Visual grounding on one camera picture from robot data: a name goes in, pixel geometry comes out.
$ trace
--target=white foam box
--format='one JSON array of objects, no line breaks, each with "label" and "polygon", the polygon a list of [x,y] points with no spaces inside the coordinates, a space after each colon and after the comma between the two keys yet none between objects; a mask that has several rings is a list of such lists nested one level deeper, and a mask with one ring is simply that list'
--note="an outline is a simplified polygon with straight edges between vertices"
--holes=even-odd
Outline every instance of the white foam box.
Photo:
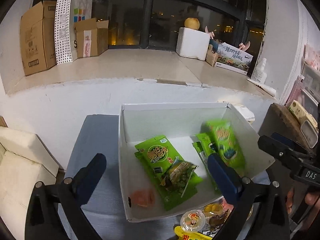
[{"label": "white foam box", "polygon": [[[220,199],[210,177],[192,146],[198,141],[204,122],[224,118],[230,120],[233,131],[246,159],[245,175],[253,178],[275,160],[258,148],[259,135],[244,117],[229,103],[161,103],[126,104],[119,121],[119,173],[126,218],[130,222],[157,220],[183,214]],[[165,211],[157,191],[135,157],[135,145],[157,135],[166,135],[186,161],[199,167],[196,174],[204,179],[197,185],[198,193],[172,210]],[[136,190],[153,188],[155,205],[152,208],[129,206],[128,197]]]},{"label": "white foam box", "polygon": [[210,34],[189,28],[180,28],[176,52],[181,57],[205,60]]}]

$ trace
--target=tall brown cardboard box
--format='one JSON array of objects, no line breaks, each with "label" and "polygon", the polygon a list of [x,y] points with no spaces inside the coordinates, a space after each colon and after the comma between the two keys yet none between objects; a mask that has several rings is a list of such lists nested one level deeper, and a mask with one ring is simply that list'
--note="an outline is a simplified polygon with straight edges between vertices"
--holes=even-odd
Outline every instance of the tall brown cardboard box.
[{"label": "tall brown cardboard box", "polygon": [[108,49],[108,24],[96,18],[75,23],[78,57],[99,56]]},{"label": "tall brown cardboard box", "polygon": [[54,48],[56,4],[56,1],[37,3],[21,18],[20,48],[26,76],[57,64]]}]

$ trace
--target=marble windowsill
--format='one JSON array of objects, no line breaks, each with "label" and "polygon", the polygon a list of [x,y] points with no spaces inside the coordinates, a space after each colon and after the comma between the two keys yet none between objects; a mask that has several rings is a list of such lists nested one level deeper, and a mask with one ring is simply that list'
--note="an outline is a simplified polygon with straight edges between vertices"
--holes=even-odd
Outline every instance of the marble windowsill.
[{"label": "marble windowsill", "polygon": [[219,68],[175,52],[148,49],[110,49],[99,57],[77,59],[49,70],[23,77],[8,94],[32,87],[96,78],[153,79],[159,83],[216,86],[266,98],[271,96],[248,82],[247,76]]}]

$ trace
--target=open cardboard box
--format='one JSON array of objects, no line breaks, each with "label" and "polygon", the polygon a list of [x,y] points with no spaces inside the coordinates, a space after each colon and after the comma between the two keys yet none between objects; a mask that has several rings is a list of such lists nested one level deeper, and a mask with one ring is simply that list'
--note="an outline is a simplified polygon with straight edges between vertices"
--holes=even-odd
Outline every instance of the open cardboard box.
[{"label": "open cardboard box", "polygon": [[[122,106],[119,121],[119,173],[126,218],[130,222],[157,220],[183,214],[220,199],[213,189],[205,167],[192,143],[201,132],[204,122],[224,118],[230,120],[233,131],[246,159],[246,176],[253,178],[267,169],[275,160],[258,148],[259,135],[244,117],[228,103],[161,103],[127,104]],[[172,210],[165,211],[163,203],[134,156],[135,145],[164,134],[186,160],[199,167],[196,174],[204,179],[198,184],[198,193]],[[153,188],[155,205],[152,208],[129,206],[128,197],[136,190]]]}]

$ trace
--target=screw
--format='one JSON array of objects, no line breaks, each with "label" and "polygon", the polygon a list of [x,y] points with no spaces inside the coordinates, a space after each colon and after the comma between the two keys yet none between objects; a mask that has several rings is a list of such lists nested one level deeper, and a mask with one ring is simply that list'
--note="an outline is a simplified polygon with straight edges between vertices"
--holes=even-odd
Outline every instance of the screw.
[{"label": "screw", "polygon": [[275,186],[275,187],[279,187],[280,186],[279,182],[277,182],[277,181],[272,182],[272,185]]},{"label": "screw", "polygon": [[249,184],[250,183],[250,179],[249,178],[247,178],[247,177],[243,177],[242,178],[242,182],[244,183],[244,184]]},{"label": "screw", "polygon": [[37,183],[36,183],[36,187],[41,187],[42,186],[42,182],[41,181],[38,181]]},{"label": "screw", "polygon": [[72,178],[68,177],[63,180],[64,184],[70,184],[72,182]]}]

